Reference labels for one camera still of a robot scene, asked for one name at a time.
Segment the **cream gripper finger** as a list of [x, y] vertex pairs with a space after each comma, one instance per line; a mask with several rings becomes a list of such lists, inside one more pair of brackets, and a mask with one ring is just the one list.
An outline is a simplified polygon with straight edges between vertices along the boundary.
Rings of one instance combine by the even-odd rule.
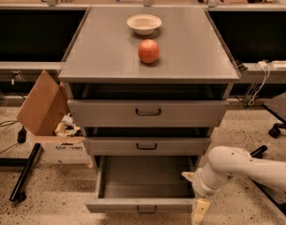
[[193, 181], [193, 176], [194, 176], [193, 172], [181, 172], [181, 175], [185, 177], [189, 182]]
[[192, 225], [200, 225], [203, 221], [203, 218], [210, 206], [210, 201], [201, 198], [196, 199], [194, 204], [192, 205], [192, 214], [191, 214], [191, 223]]

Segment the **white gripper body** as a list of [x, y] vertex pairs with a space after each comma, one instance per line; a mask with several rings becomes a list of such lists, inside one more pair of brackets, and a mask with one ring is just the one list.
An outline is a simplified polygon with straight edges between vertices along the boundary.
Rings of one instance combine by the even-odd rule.
[[202, 169], [198, 169], [192, 176], [192, 188], [197, 199], [212, 197], [215, 190], [210, 188], [201, 178]]

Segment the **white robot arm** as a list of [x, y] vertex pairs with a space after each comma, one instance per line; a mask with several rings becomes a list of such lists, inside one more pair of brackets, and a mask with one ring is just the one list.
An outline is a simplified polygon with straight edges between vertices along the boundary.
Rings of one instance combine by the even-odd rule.
[[212, 197], [235, 175], [249, 177], [260, 184], [286, 194], [286, 162], [253, 157], [238, 147], [217, 146], [208, 154], [207, 163], [195, 172], [182, 172], [195, 195], [192, 205], [192, 225], [200, 225]]

